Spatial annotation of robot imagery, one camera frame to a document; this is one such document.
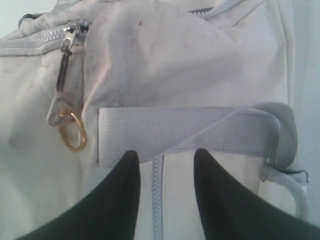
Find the gray webbing strap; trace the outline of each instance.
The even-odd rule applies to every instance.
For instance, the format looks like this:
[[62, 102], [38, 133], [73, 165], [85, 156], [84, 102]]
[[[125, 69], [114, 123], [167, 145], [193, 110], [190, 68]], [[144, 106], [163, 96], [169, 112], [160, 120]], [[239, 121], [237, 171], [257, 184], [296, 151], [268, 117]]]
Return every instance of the gray webbing strap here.
[[301, 185], [305, 185], [308, 182], [307, 172], [301, 171], [295, 174], [285, 174], [264, 164], [261, 171], [261, 180], [263, 182], [268, 180], [285, 187], [295, 199], [295, 216], [301, 220], [308, 221], [308, 200], [306, 193], [301, 188]]
[[127, 150], [136, 150], [145, 163], [167, 152], [205, 148], [269, 158], [281, 171], [297, 152], [294, 116], [282, 103], [101, 108], [98, 128], [99, 164], [106, 167], [113, 167]]

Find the zipper pull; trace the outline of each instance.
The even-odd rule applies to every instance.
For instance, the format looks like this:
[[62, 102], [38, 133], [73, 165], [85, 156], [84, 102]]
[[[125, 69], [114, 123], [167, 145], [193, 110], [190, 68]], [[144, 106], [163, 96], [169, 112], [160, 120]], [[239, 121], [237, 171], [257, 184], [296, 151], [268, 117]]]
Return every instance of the zipper pull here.
[[[52, 100], [47, 122], [52, 127], [58, 127], [60, 135], [65, 145], [74, 152], [81, 151], [85, 148], [87, 143], [87, 134], [83, 122], [81, 120], [81, 113], [83, 108], [83, 95], [79, 95], [79, 88], [83, 85], [79, 84], [77, 79], [69, 79], [68, 85], [75, 87], [75, 89], [67, 89], [65, 91], [65, 81], [68, 72], [69, 59], [73, 55], [71, 49], [75, 43], [77, 34], [82, 32], [80, 24], [72, 23], [70, 26], [63, 29], [65, 37], [61, 46], [61, 62], [58, 77], [56, 80], [55, 95]], [[76, 123], [80, 133], [79, 146], [75, 147], [70, 143], [70, 138], [67, 136], [66, 126], [71, 123]]]
[[65, 92], [64, 89], [69, 59], [73, 54], [71, 49], [74, 46], [77, 34], [79, 34], [81, 31], [81, 26], [77, 23], [72, 23], [63, 30], [65, 32], [65, 37], [60, 48], [63, 54], [61, 57], [59, 73], [55, 85], [55, 95], [47, 115], [47, 122], [52, 127], [58, 127], [75, 122], [75, 118], [67, 113], [72, 110], [79, 118], [81, 116], [83, 107], [83, 103], [81, 103], [82, 99], [79, 99], [80, 96], [77, 96], [77, 92], [79, 91], [76, 89], [69, 89], [69, 91]]
[[62, 43], [62, 48], [68, 48], [70, 51], [75, 43], [76, 35], [80, 32], [80, 26], [77, 23], [72, 23], [71, 26], [65, 27], [63, 31], [66, 32], [66, 35]]

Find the zipper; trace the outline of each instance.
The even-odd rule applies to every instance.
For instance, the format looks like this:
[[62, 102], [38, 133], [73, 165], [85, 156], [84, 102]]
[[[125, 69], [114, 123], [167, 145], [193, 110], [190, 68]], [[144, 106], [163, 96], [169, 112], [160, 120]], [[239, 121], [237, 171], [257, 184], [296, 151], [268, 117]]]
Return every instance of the zipper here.
[[66, 37], [66, 29], [68, 29], [73, 24], [77, 24], [79, 26], [79, 32], [77, 36], [85, 37], [89, 30], [89, 21], [87, 20], [79, 20], [76, 23], [69, 23], [67, 26], [60, 26], [55, 29], [44, 32], [41, 37], [34, 39], [33, 36], [27, 36], [24, 38], [18, 38], [13, 40], [7, 40], [0, 42], [0, 49], [38, 49], [43, 47], [44, 45], [48, 45], [50, 43], [56, 42], [58, 48], [63, 39]]
[[153, 240], [163, 239], [162, 176], [164, 155], [152, 161]]
[[233, 6], [239, 4], [243, 0], [220, 0], [213, 7], [202, 8], [198, 10], [189, 11], [193, 15], [196, 15], [204, 20], [210, 19], [213, 16], [220, 14]]

